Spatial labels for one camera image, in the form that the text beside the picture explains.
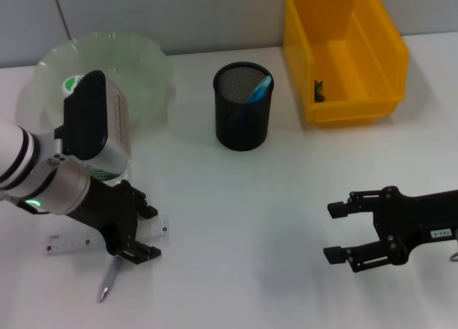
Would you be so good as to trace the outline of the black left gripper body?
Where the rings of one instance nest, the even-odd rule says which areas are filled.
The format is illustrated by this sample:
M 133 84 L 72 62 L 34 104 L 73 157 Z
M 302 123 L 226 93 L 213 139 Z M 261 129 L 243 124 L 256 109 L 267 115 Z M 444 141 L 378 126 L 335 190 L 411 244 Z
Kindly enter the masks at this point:
M 109 186 L 95 178 L 82 201 L 67 217 L 96 229 L 111 255 L 138 257 L 135 235 L 140 192 L 126 181 Z

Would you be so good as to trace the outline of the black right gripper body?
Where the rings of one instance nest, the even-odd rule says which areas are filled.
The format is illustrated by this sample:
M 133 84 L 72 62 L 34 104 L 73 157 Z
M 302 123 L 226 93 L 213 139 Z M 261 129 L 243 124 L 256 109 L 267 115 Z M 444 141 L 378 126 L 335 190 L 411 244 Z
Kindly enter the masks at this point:
M 388 261 L 403 265 L 420 245 L 457 239 L 457 191 L 409 197 L 385 187 L 374 227 Z

